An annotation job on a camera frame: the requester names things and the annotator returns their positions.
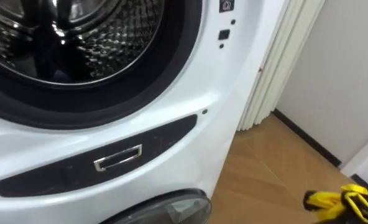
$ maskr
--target control button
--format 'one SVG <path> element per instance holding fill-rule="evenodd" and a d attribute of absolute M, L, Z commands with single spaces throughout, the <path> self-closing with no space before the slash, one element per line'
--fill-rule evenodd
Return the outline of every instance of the control button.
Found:
<path fill-rule="evenodd" d="M 234 10 L 235 0 L 220 0 L 220 12 L 228 12 Z"/>
<path fill-rule="evenodd" d="M 229 37 L 229 30 L 221 30 L 219 33 L 219 40 L 226 40 Z"/>

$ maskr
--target washing machine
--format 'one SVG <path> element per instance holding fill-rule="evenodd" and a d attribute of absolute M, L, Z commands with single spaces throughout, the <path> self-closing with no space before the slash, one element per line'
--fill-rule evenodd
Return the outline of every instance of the washing machine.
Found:
<path fill-rule="evenodd" d="M 206 223 L 284 7 L 0 0 L 0 223 Z"/>

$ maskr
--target washing machine door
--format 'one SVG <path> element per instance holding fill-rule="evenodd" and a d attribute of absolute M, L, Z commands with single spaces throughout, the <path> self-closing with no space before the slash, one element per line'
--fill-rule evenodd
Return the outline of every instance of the washing machine door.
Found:
<path fill-rule="evenodd" d="M 204 224 L 211 202 L 200 190 L 181 190 L 150 199 L 102 224 Z"/>
<path fill-rule="evenodd" d="M 199 0 L 0 0 L 0 117 L 47 129 L 123 118 L 188 60 Z"/>

